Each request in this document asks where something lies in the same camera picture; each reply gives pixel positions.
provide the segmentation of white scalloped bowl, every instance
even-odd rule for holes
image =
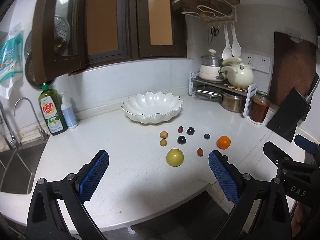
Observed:
[[[138,94],[123,101],[121,106],[124,113],[133,121],[142,123],[166,122],[180,113],[183,100],[171,93],[156,94],[148,92]]]

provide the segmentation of scissors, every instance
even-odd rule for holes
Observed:
[[[213,37],[217,36],[219,34],[219,30],[218,28],[215,28],[215,27],[211,27],[211,40],[210,40],[210,44],[213,40]]]

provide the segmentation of green dish soap bottle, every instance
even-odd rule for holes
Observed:
[[[43,92],[39,96],[39,104],[50,133],[57,135],[65,132],[68,130],[68,126],[62,115],[58,92],[49,88],[46,83],[43,83],[42,90]]]

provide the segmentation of bowl rim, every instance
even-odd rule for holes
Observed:
[[[145,117],[153,117],[153,116],[156,115],[156,114],[159,114],[159,115],[168,115],[168,114],[170,114],[170,113],[173,112],[173,111],[178,111],[178,110],[182,107],[182,104],[183,104],[183,99],[180,99],[180,96],[179,96],[179,95],[174,96],[171,92],[169,92],[169,93],[167,93],[167,94],[164,94],[164,95],[168,95],[168,94],[171,94],[172,97],[179,97],[179,101],[182,100],[182,102],[181,102],[180,106],[179,106],[177,109],[173,109],[173,110],[169,111],[169,112],[166,113],[166,114],[155,113],[155,114],[153,114],[153,115],[144,115],[144,114],[133,114],[133,113],[130,113],[129,111],[127,111],[127,110],[124,109],[124,102],[128,102],[128,101],[129,101],[129,97],[128,97],[128,100],[127,100],[127,101],[122,101],[122,106],[121,106],[121,108],[122,108],[123,111],[125,111],[125,112],[127,112],[127,113],[129,113],[129,114],[131,114],[131,115],[134,115],[134,116],[143,115],[143,116],[145,116]]]

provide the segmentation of faucet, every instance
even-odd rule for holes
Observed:
[[[11,150],[19,149],[21,147],[21,143],[20,143],[19,139],[17,138],[16,134],[13,132],[13,130],[12,130],[12,128],[11,128],[9,122],[8,122],[8,119],[4,114],[4,109],[3,109],[3,105],[2,105],[1,101],[0,101],[0,111],[1,111],[1,114],[2,114],[2,118],[4,119],[4,122],[5,122],[7,128],[9,130],[9,132],[10,132],[11,141],[9,142],[9,140],[4,135],[4,133],[2,133],[2,136],[3,136],[5,142],[7,143],[7,145],[9,146],[9,148]],[[2,118],[0,116],[0,125],[3,123]]]
[[[49,135],[47,135],[47,134],[45,133],[45,131],[43,130],[43,128],[42,128],[42,126],[41,126],[41,124],[40,124],[40,122],[39,122],[39,119],[38,119],[38,117],[37,117],[37,115],[36,115],[36,111],[35,111],[35,109],[34,109],[34,107],[33,107],[33,104],[32,104],[32,102],[31,102],[31,100],[30,100],[29,98],[20,98],[20,99],[17,100],[17,102],[16,102],[15,105],[14,105],[13,115],[16,116],[16,107],[17,107],[17,104],[18,104],[19,101],[21,101],[21,100],[23,100],[23,99],[27,100],[27,101],[30,103],[31,108],[32,108],[32,111],[33,111],[33,114],[35,115],[35,118],[36,118],[36,120],[37,120],[37,123],[38,123],[38,125],[39,125],[39,127],[40,127],[39,133],[40,133],[40,135],[41,135],[41,137],[42,137],[43,140],[47,140],[47,139],[49,138]]]

